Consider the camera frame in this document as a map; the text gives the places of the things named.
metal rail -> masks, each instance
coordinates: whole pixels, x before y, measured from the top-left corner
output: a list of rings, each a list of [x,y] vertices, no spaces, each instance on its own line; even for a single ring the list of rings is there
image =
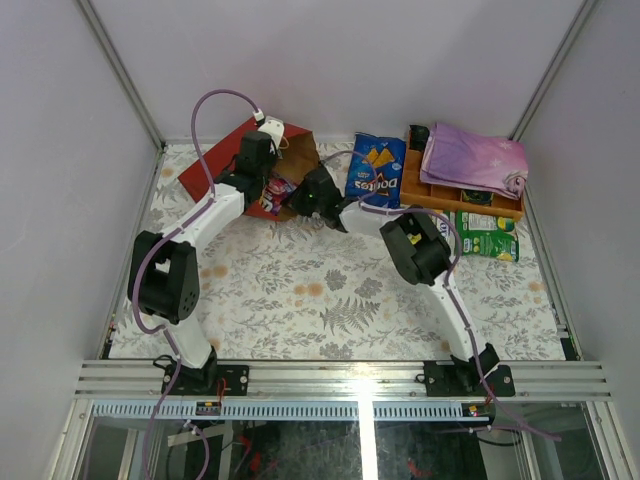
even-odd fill
[[[127,100],[129,100],[131,107],[133,108],[134,112],[140,120],[140,123],[142,123],[142,126],[147,132],[149,140],[151,140],[151,142],[158,150],[162,150],[165,145],[162,133],[158,129],[158,126],[153,120],[153,117],[149,113],[146,105],[142,101],[142,97],[140,96],[140,93],[138,92],[135,84],[131,80],[131,76],[129,75],[129,72],[127,72],[124,63],[122,63],[120,55],[113,45],[113,42],[109,37],[109,33],[105,29],[104,24],[102,23],[102,20],[98,15],[98,12],[93,6],[93,3],[91,2],[91,0],[74,1],[81,15],[87,22],[89,31],[97,42],[98,47],[100,47],[100,50],[102,50],[105,60],[109,64],[109,67],[111,67],[113,74],[122,87],[122,92],[127,97]]]
[[[118,472],[118,480],[129,480],[131,473],[131,464],[133,463],[133,455],[135,453],[136,442],[138,441],[138,430],[130,428],[127,431],[127,440],[124,444],[124,453],[120,462],[120,471]]]
[[[626,438],[621,435],[620,421],[613,403],[587,403],[587,413],[594,443],[599,446],[601,467],[611,479],[638,479],[640,475],[627,455],[630,452]]]
[[[71,406],[69,422],[62,432],[63,441],[58,460],[51,475],[53,480],[75,479],[80,473],[81,459],[93,424],[92,408],[93,401],[86,399],[75,400]]]
[[[369,382],[375,401],[474,402],[477,397],[427,397],[417,383],[421,362],[234,361],[250,367],[243,401],[353,401]],[[506,402],[608,402],[611,392],[599,362],[508,362],[516,389]],[[83,399],[156,399],[163,371],[149,360],[87,360],[76,397]],[[205,397],[180,397],[204,401]]]
[[[511,138],[513,140],[520,141],[522,139],[522,135],[529,126],[529,123],[531,123],[531,120],[534,118],[538,111],[538,107],[540,107],[542,100],[545,98],[547,91],[558,75],[558,72],[562,69],[562,66],[573,49],[576,40],[580,37],[580,34],[585,29],[593,13],[596,11],[596,8],[601,3],[602,0],[583,0],[582,5],[580,5],[578,12],[567,30],[567,33],[565,33],[564,38],[560,42],[551,62],[549,62],[549,66],[544,72],[540,83],[536,87],[531,100],[529,100],[529,104],[522,114],[518,125],[516,125],[516,128],[511,134]]]

wooden tray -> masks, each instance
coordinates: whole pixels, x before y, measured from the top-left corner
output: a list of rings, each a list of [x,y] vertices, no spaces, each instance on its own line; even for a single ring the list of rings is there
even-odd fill
[[[524,215],[524,201],[493,195],[491,206],[475,205],[462,201],[462,190],[454,187],[430,185],[420,181],[420,164],[422,152],[407,149],[402,172],[400,201],[404,205],[420,205],[422,207],[457,212],[480,213],[496,217],[508,217],[518,221]]]

electrical wires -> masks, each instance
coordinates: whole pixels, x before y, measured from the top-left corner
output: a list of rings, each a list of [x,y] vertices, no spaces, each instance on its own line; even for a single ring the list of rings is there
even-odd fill
[[[200,160],[200,164],[202,165],[202,168],[204,170],[205,176],[207,177],[207,181],[209,182],[209,188],[211,190],[211,195],[209,197],[209,199],[206,201],[206,203],[202,206],[202,208],[198,209],[198,211],[196,211],[191,217],[189,217],[187,220],[184,221],[184,223],[174,229],[172,232],[168,233],[167,235],[163,236],[160,241],[158,241],[158,243],[156,243],[150,250],[149,252],[145,255],[144,259],[142,260],[141,264],[140,264],[140,268],[138,269],[138,271],[136,272],[136,277],[134,279],[134,284],[133,284],[133,292],[131,295],[131,304],[132,304],[132,310],[133,310],[133,318],[136,322],[136,324],[138,325],[138,328],[146,333],[146,334],[155,334],[158,332],[163,332],[164,336],[167,339],[167,342],[169,342],[169,346],[171,347],[171,350],[173,351],[175,357],[176,357],[176,368],[173,372],[173,375],[171,377],[171,380],[169,381],[169,384],[167,385],[167,387],[165,388],[164,393],[160,396],[160,399],[158,400],[158,403],[156,403],[155,407],[153,408],[153,412],[151,414],[151,417],[149,418],[149,424],[148,427],[145,431],[144,434],[144,439],[142,442],[142,457],[143,457],[143,467],[144,467],[144,474],[145,474],[145,478],[147,480],[152,480],[151,479],[151,474],[149,473],[148,470],[148,466],[149,466],[149,440],[151,437],[151,431],[153,430],[153,426],[156,420],[156,416],[158,415],[158,412],[160,411],[160,407],[162,405],[162,402],[164,402],[165,398],[167,397],[167,395],[169,394],[169,392],[171,391],[171,389],[173,388],[173,385],[175,384],[176,380],[178,379],[178,374],[180,373],[180,368],[182,366],[182,359],[180,357],[180,350],[178,349],[178,346],[176,345],[175,340],[173,339],[173,337],[171,336],[171,332],[169,330],[167,330],[166,325],[158,325],[156,327],[153,328],[148,328],[144,322],[142,321],[142,317],[140,315],[140,304],[139,304],[139,299],[140,299],[140,287],[142,285],[142,278],[144,277],[144,274],[147,270],[147,267],[149,266],[149,263],[151,263],[151,260],[153,259],[153,257],[160,251],[160,249],[166,245],[169,241],[171,241],[171,239],[173,239],[174,237],[176,237],[181,231],[183,231],[185,228],[187,228],[189,225],[191,225],[193,222],[195,222],[198,218],[200,218],[208,209],[209,207],[211,207],[211,205],[213,205],[213,203],[215,202],[215,184],[213,181],[213,176],[211,175],[211,171],[209,170],[209,167],[207,166],[207,162],[204,160],[204,155],[202,154],[202,150],[200,148],[200,144],[198,143],[198,139],[197,139],[197,133],[196,133],[196,119],[198,116],[198,111],[200,110],[200,107],[202,106],[202,104],[210,97],[214,96],[214,95],[219,95],[219,94],[228,94],[228,95],[234,95],[236,97],[240,97],[242,99],[244,99],[245,101],[247,101],[250,105],[251,108],[253,109],[254,112],[254,117],[256,117],[256,120],[258,118],[260,118],[260,116],[262,116],[262,112],[261,110],[258,108],[258,106],[256,105],[256,103],[251,100],[249,97],[247,97],[246,95],[237,92],[235,90],[228,90],[228,89],[218,89],[218,90],[212,90],[208,93],[205,93],[200,100],[198,100],[198,102],[196,103],[195,107],[193,108],[193,113],[191,115],[191,139],[193,140],[193,146],[196,150],[196,153],[198,155],[198,159]],[[204,477],[204,474],[207,471],[207,467],[209,466],[209,443],[207,442],[206,437],[204,436],[204,434],[202,433],[202,431],[196,427],[193,424],[189,424],[189,426],[202,438],[202,440],[204,441],[204,445],[205,445],[205,464],[202,468],[202,471],[200,472],[200,474],[196,477],[196,480],[201,480]]]
[[[222,412],[222,401],[227,390],[227,379],[222,377],[218,379],[218,403],[220,403],[220,412]]]
[[[484,443],[486,445],[491,445],[493,447],[516,447],[518,445],[520,445],[522,443],[522,436],[518,437],[518,440],[516,440],[515,442],[506,442],[506,443],[500,443],[500,442],[494,442],[493,440],[487,440],[485,438],[479,437],[478,435],[476,435],[476,439],[480,442],[480,443]]]
[[[244,452],[244,456],[240,460],[240,463],[238,463],[238,465],[236,466],[235,470],[233,471],[233,476],[231,477],[232,480],[238,476],[238,472],[240,471],[240,467],[242,467],[242,464],[249,457],[249,453],[251,453],[251,449],[252,449],[252,447],[254,445],[253,442],[254,442],[255,438],[256,438],[256,422],[252,422],[251,440],[249,440],[249,444],[247,445],[247,450]]]
[[[377,178],[377,172],[375,167],[373,166],[373,164],[371,162],[369,162],[369,160],[367,159],[366,162],[369,164],[369,166],[371,167],[371,169],[373,170],[373,178]],[[378,209],[378,208],[373,208],[373,207],[369,207],[364,203],[364,200],[366,198],[368,198],[369,196],[371,196],[373,193],[375,193],[375,191],[377,190],[377,185],[374,185],[374,189],[373,192],[367,193],[365,195],[363,195],[362,197],[360,197],[358,199],[358,206],[360,207],[360,209],[362,211],[365,212],[369,212],[369,213],[376,213],[376,214],[380,214],[380,215],[403,215],[405,213],[426,213],[428,215],[434,216],[439,218],[440,220],[442,220],[442,222],[444,222],[447,227],[449,227],[449,229],[451,230],[451,232],[453,233],[454,237],[455,237],[455,256],[453,258],[453,261],[451,262],[451,266],[449,267],[449,270],[447,271],[447,273],[445,274],[444,277],[444,287],[445,290],[447,291],[449,297],[451,298],[451,301],[453,302],[456,310],[458,311],[458,314],[460,315],[460,318],[462,319],[462,322],[464,323],[464,327],[465,330],[467,331],[468,335],[469,335],[469,340],[471,341],[471,348],[473,349],[473,359],[474,359],[474,363],[476,366],[476,370],[478,371],[478,376],[480,377],[480,383],[482,384],[483,388],[486,390],[487,392],[487,396],[488,399],[490,399],[491,401],[493,401],[493,403],[499,407],[508,417],[510,417],[513,421],[515,421],[518,426],[520,427],[520,429],[525,430],[529,433],[533,433],[535,435],[540,435],[541,437],[547,438],[549,440],[553,440],[555,442],[559,442],[561,441],[561,437],[549,432],[545,432],[544,430],[540,430],[537,429],[533,426],[531,426],[527,420],[517,414],[516,412],[512,411],[510,408],[507,408],[507,406],[501,402],[500,400],[498,400],[498,398],[496,397],[496,395],[493,393],[493,390],[491,389],[491,387],[489,386],[489,384],[487,383],[487,380],[484,378],[485,377],[485,373],[482,371],[482,365],[480,363],[480,352],[478,349],[478,344],[476,342],[476,338],[473,334],[473,330],[471,328],[471,322],[470,320],[467,318],[466,314],[464,313],[464,309],[462,308],[462,306],[460,305],[460,303],[458,302],[458,299],[456,298],[451,285],[450,285],[450,280],[451,280],[451,275],[453,274],[453,271],[456,268],[456,265],[458,264],[458,262],[460,261],[460,257],[462,256],[462,241],[460,239],[460,235],[458,234],[458,231],[456,230],[455,225],[453,225],[453,223],[451,223],[451,221],[447,218],[446,215],[442,215],[438,212],[435,212],[433,210],[430,210],[428,208],[407,208],[407,209],[398,209],[398,210],[394,210],[394,209]]]
[[[256,102],[251,100],[249,97],[247,97],[243,93],[240,93],[236,90],[226,89],[226,88],[212,90],[210,92],[205,93],[202,97],[200,97],[200,100],[198,100],[195,107],[193,107],[193,112],[191,113],[191,140],[193,141],[193,146],[196,149],[198,160],[200,160],[200,164],[202,165],[204,174],[207,177],[207,181],[209,182],[209,188],[211,189],[211,194],[213,196],[215,196],[216,194],[216,186],[215,186],[215,183],[213,182],[213,176],[211,175],[211,171],[207,166],[207,162],[204,160],[204,155],[202,154],[202,150],[200,149],[200,143],[198,142],[198,134],[196,132],[196,119],[198,118],[198,111],[200,110],[200,107],[202,106],[202,104],[208,98],[213,97],[214,95],[220,95],[220,94],[234,95],[236,97],[240,97],[243,100],[245,100],[247,103],[249,103],[249,105],[251,105],[251,108],[253,108],[254,114],[260,113],[260,109],[258,108],[258,105],[256,105]]]

green chip bag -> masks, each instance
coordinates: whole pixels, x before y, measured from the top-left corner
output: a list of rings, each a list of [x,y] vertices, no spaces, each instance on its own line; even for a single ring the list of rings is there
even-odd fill
[[[458,212],[456,229],[462,241],[462,255],[518,261],[520,247],[516,224],[512,218]]]

table surface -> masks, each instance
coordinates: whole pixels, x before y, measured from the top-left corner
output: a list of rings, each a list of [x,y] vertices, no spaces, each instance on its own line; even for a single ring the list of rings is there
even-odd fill
[[[319,144],[320,158],[352,144]],[[193,200],[178,175],[193,147],[164,156],[143,228],[159,231]],[[342,182],[349,158],[328,167]],[[520,261],[464,257],[455,277],[478,328],[502,359],[563,360],[556,322],[526,219],[518,223]],[[243,216],[202,252],[198,318],[226,359],[425,360],[448,358],[442,328],[420,293],[395,271],[384,243],[344,234],[320,220]],[[162,335],[145,335],[124,300],[110,358],[170,353]]]

